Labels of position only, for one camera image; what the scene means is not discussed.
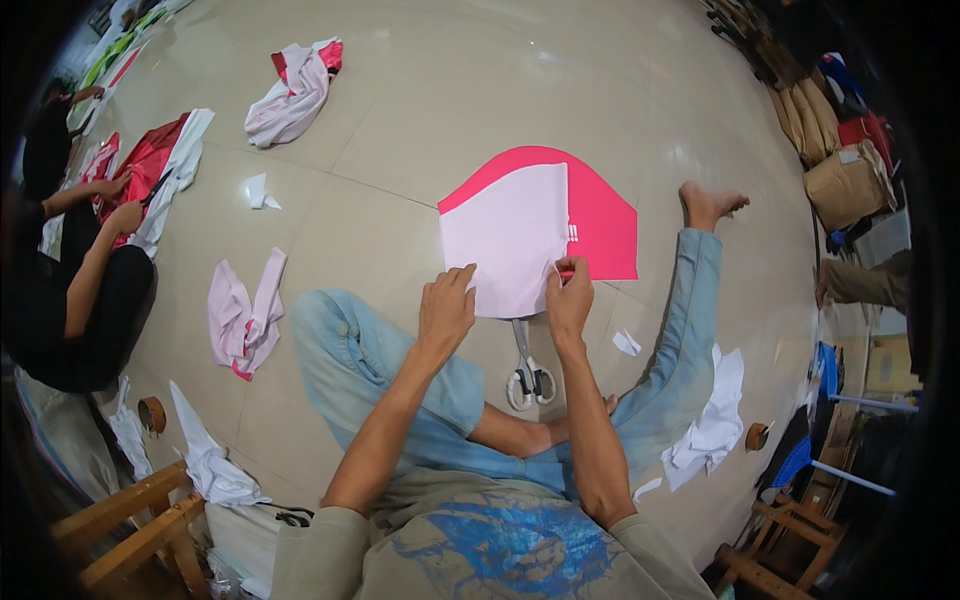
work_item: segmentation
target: person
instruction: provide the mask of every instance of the person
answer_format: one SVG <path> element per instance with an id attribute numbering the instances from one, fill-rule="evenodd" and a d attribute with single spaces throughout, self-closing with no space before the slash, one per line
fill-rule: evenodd
<path id="1" fill-rule="evenodd" d="M 349 292 L 303 294 L 292 318 L 303 384 L 346 454 L 310 526 L 281 529 L 271 597 L 712 598 L 630 493 L 707 404 L 722 252 L 713 227 L 749 202 L 692 181 L 681 192 L 688 227 L 662 343 L 649 378 L 619 400 L 600 397 L 582 338 L 587 261 L 567 257 L 550 273 L 560 420 L 493 408 L 481 369 L 453 356 L 473 325 L 476 265 L 424 286 L 416 340 Z"/>
<path id="2" fill-rule="evenodd" d="M 124 203 L 102 227 L 90 206 L 116 200 L 130 182 L 96 180 L 41 203 L 4 202 L 3 344 L 34 379 L 64 392 L 103 390 L 122 368 L 132 331 L 154 281 L 154 265 L 135 246 L 114 249 L 136 231 L 140 203 Z M 37 250 L 43 224 L 63 214 L 60 261 Z"/>
<path id="3" fill-rule="evenodd" d="M 830 297 L 841 304 L 867 302 L 890 306 L 906 315 L 912 264 L 910 250 L 897 252 L 873 269 L 824 258 L 815 288 L 817 308 L 823 308 L 824 300 Z"/>
<path id="4" fill-rule="evenodd" d="M 27 143 L 23 149 L 23 185 L 28 200 L 40 202 L 60 189 L 73 138 L 85 127 L 73 132 L 67 128 L 66 116 L 70 108 L 87 98 L 104 95 L 104 89 L 96 85 L 72 95 L 63 95 L 63 91 L 63 81 L 59 78 L 47 85 L 43 104 L 27 130 Z"/>

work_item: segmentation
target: hand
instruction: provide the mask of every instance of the hand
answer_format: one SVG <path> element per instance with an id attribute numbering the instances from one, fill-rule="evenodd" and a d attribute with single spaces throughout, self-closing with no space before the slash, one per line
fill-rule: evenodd
<path id="1" fill-rule="evenodd" d="M 556 263 L 546 278 L 546 316 L 557 352 L 583 343 L 584 324 L 593 305 L 593 282 L 587 260 L 568 256 Z M 561 277 L 559 271 L 573 271 Z"/>
<path id="2" fill-rule="evenodd" d="M 420 301 L 420 336 L 415 346 L 439 370 L 467 337 L 473 326 L 476 288 L 467 289 L 476 263 L 450 269 L 423 286 Z"/>
<path id="3" fill-rule="evenodd" d="M 123 195 L 123 190 L 130 184 L 133 178 L 133 170 L 129 167 L 116 180 L 99 180 L 100 198 L 104 202 L 113 203 Z"/>
<path id="4" fill-rule="evenodd" d="M 127 235 L 136 231 L 141 221 L 143 221 L 143 204 L 123 203 L 110 213 L 104 227 L 113 228 L 118 236 Z"/>

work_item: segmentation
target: beige shirt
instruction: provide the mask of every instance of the beige shirt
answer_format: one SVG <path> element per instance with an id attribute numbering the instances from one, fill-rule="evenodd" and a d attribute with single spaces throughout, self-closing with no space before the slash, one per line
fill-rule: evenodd
<path id="1" fill-rule="evenodd" d="M 460 471 L 391 483 L 372 522 L 328 507 L 280 530 L 273 600 L 712 598 L 642 515 L 609 532 L 541 486 Z"/>

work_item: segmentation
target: light blue jeans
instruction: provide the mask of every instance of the light blue jeans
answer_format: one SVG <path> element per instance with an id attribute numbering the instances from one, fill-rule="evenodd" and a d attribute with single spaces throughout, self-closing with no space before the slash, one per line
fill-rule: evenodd
<path id="1" fill-rule="evenodd" d="M 654 366 L 612 414 L 632 480 L 683 436 L 712 392 L 722 250 L 710 233 L 685 228 L 679 234 L 676 276 Z M 303 386 L 346 450 L 414 340 L 344 290 L 304 293 L 292 320 Z M 396 474 L 415 467 L 471 471 L 531 481 L 575 498 L 569 443 L 521 460 L 467 440 L 483 414 L 483 381 L 478 365 L 456 356 L 447 361 L 417 412 Z"/>

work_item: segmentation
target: crumpled cloth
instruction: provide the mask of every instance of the crumpled cloth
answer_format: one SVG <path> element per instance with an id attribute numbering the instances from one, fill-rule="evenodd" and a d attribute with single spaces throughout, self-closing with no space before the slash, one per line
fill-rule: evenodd
<path id="1" fill-rule="evenodd" d="M 221 506 L 239 506 L 270 502 L 260 493 L 260 486 L 240 467 L 227 460 L 227 451 L 207 433 L 204 423 L 173 381 L 170 396 L 174 400 L 177 419 L 186 438 L 186 474 L 193 488 L 204 500 Z"/>
<path id="2" fill-rule="evenodd" d="M 281 249 L 270 252 L 252 307 L 247 288 L 225 258 L 213 271 L 206 297 L 213 358 L 247 381 L 280 339 L 276 320 L 283 316 L 279 287 L 286 262 L 287 255 Z"/>
<path id="3" fill-rule="evenodd" d="M 125 376 L 117 393 L 117 412 L 107 417 L 107 421 L 117 438 L 117 444 L 133 465 L 133 479 L 140 481 L 152 474 L 154 467 L 147 459 L 147 451 L 143 447 L 143 425 L 126 403 L 129 391 L 130 378 Z"/>
<path id="4" fill-rule="evenodd" d="M 660 456 L 663 471 L 673 492 L 707 467 L 710 475 L 743 435 L 743 421 L 737 414 L 743 387 L 743 356 L 740 348 L 722 356 L 713 345 L 713 393 L 700 416 L 679 442 Z"/>
<path id="5" fill-rule="evenodd" d="M 327 73 L 340 69 L 343 47 L 340 38 L 332 37 L 309 48 L 290 44 L 271 56 L 280 79 L 247 113 L 243 126 L 251 145 L 268 148 L 303 135 L 324 105 Z"/>

